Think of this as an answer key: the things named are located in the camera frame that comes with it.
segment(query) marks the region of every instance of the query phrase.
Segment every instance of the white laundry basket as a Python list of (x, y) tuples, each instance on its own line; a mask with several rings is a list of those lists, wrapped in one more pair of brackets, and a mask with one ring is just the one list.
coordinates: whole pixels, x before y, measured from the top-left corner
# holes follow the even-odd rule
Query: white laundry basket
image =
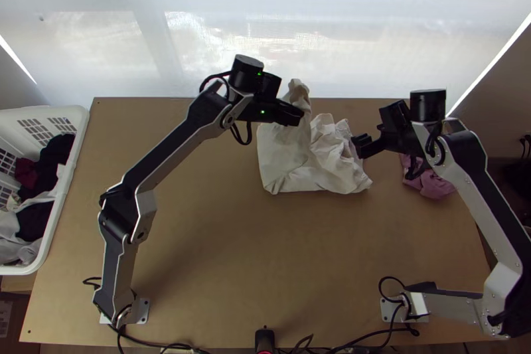
[(76, 134), (64, 173), (57, 181), (57, 196), (35, 261), (27, 266), (0, 266), (0, 275), (31, 274), (46, 260), (74, 175), (88, 115), (87, 109), (81, 106), (31, 106), (0, 110), (0, 208), (4, 208), (9, 195), (20, 188), (20, 183), (15, 180), (16, 158), (26, 157), (36, 161), (51, 138), (65, 133)]

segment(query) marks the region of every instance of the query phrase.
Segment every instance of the floor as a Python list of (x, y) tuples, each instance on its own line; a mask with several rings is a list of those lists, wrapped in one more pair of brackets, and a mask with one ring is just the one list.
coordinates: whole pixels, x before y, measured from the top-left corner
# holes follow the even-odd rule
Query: floor
[[(387, 347), (382, 354), (528, 354), (531, 333), (509, 341), (481, 341), (455, 344)], [(209, 350), (212, 354), (252, 354), (246, 349)], [(81, 347), (69, 345), (41, 345), (40, 354), (116, 354), (116, 347)], [(156, 354), (158, 349), (124, 348), (126, 354)]]

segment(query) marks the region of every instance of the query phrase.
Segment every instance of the pink cloth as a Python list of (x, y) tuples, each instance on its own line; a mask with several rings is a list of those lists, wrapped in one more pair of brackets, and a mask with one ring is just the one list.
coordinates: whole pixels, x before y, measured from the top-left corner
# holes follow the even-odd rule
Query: pink cloth
[[(404, 175), (406, 175), (411, 165), (411, 156), (404, 155), (403, 153), (399, 153), (399, 155), (400, 161), (402, 162), (402, 167), (404, 167)], [(418, 167), (420, 167), (422, 164), (422, 159), (417, 157), (416, 161), (416, 169), (418, 169)], [(455, 187), (451, 183), (439, 177), (431, 169), (424, 171), (420, 177), (417, 177), (414, 180), (406, 180), (404, 178), (402, 182), (410, 187), (418, 189), (420, 191), (420, 195), (430, 199), (442, 199), (446, 195), (455, 191)]]

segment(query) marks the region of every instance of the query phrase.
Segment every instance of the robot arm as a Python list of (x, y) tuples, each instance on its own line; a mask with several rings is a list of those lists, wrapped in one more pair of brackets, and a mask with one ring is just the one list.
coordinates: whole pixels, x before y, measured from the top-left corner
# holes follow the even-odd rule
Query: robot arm
[[(440, 290), (434, 282), (406, 286), (393, 298), (407, 304), (398, 310), (397, 321), (423, 322), (431, 314), (478, 325), (492, 336), (530, 331), (531, 240), (487, 173), (478, 137), (458, 119), (445, 118), (444, 90), (412, 92), (410, 104), (411, 111), (404, 101), (380, 109), (380, 138), (372, 141), (362, 134), (352, 139), (359, 156), (387, 149), (422, 157), (424, 167), (457, 188), (498, 263), (482, 294)], [(415, 177), (412, 169), (408, 174)], [(382, 298), (382, 318), (389, 321), (397, 305)]]
[[(298, 126), (304, 113), (276, 99), (281, 79), (263, 69), (260, 61), (237, 55), (230, 72), (207, 78), (186, 119), (101, 196), (98, 223), (105, 254), (102, 286), (93, 302), (102, 323), (119, 329), (147, 321), (149, 300), (136, 296), (131, 279), (138, 246), (147, 239), (157, 211), (154, 188), (206, 139), (231, 130), (240, 143), (250, 143), (242, 142), (236, 120), (246, 121), (248, 130), (250, 122)], [(211, 78), (226, 84), (225, 96), (218, 94), (219, 81), (203, 89)]]

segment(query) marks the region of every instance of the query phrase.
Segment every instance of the red object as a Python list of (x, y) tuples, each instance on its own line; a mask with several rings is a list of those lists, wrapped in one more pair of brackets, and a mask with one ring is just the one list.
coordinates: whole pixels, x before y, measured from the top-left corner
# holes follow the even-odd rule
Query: red object
[(37, 171), (35, 170), (35, 162), (19, 157), (15, 161), (15, 179), (22, 184), (23, 187), (34, 189), (37, 183)]

